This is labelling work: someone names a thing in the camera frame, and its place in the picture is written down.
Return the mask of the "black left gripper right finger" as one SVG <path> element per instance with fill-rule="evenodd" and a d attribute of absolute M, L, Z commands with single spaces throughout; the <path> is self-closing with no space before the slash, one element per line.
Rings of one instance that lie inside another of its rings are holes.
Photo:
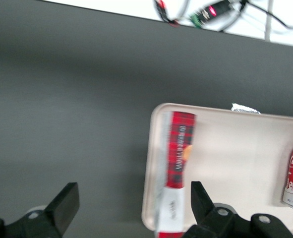
<path fill-rule="evenodd" d="M 185 233 L 186 238 L 229 238 L 234 228 L 234 213 L 216 207 L 199 181 L 191 183 L 191 209 L 196 224 Z"/>

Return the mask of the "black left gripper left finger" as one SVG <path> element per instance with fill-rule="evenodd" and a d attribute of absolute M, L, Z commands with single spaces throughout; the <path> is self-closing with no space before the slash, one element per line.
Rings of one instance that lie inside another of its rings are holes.
<path fill-rule="evenodd" d="M 32 210 L 5 227 L 7 238 L 61 238 L 80 207 L 78 183 L 68 183 L 43 210 Z"/>

